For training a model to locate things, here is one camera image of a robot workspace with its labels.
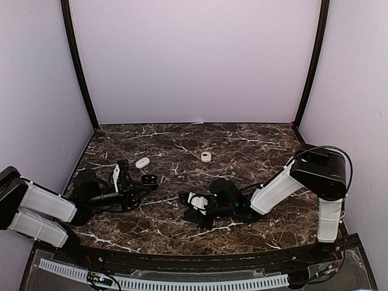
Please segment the black round charging case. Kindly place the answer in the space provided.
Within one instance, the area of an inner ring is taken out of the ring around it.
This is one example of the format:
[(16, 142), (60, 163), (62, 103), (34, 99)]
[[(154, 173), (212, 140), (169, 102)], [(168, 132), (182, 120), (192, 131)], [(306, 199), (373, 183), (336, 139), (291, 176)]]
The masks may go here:
[(144, 186), (152, 186), (158, 184), (158, 176), (154, 174), (146, 174), (141, 176), (141, 182)]

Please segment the beige gold-rimmed charging case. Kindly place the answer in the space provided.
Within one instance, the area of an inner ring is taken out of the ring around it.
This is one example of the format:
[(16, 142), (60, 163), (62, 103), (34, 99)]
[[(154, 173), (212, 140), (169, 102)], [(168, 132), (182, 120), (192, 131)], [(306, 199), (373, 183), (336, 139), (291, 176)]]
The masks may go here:
[(212, 160), (212, 154), (210, 152), (202, 152), (201, 161), (210, 162)]

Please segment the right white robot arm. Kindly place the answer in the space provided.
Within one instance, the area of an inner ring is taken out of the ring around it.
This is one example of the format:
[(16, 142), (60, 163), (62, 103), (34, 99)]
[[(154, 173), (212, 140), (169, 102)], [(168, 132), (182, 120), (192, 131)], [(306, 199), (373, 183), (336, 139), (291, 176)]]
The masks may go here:
[(338, 147), (301, 143), (281, 170), (264, 184), (256, 184), (251, 195), (230, 180), (219, 178), (209, 186), (209, 195), (180, 193), (178, 201), (187, 207), (184, 220), (211, 230), (217, 219), (231, 218), (251, 224), (286, 198), (307, 189), (318, 197), (318, 243), (309, 250), (315, 263), (322, 263), (333, 252), (338, 227), (344, 216), (345, 200), (353, 179), (353, 163)]

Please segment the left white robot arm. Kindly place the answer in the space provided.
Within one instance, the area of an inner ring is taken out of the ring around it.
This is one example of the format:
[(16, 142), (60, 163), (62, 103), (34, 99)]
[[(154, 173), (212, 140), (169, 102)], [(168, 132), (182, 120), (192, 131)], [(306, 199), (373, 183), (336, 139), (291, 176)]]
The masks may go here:
[(142, 175), (132, 179), (129, 164), (120, 160), (115, 164), (112, 180), (98, 178), (93, 169), (80, 171), (73, 179), (69, 197), (55, 194), (21, 176), (16, 167), (1, 171), (1, 230), (11, 230), (62, 248), (62, 255), (72, 264), (85, 260), (85, 250), (74, 241), (65, 224), (80, 227), (97, 213), (127, 213), (140, 206), (144, 196), (158, 189), (156, 175)]

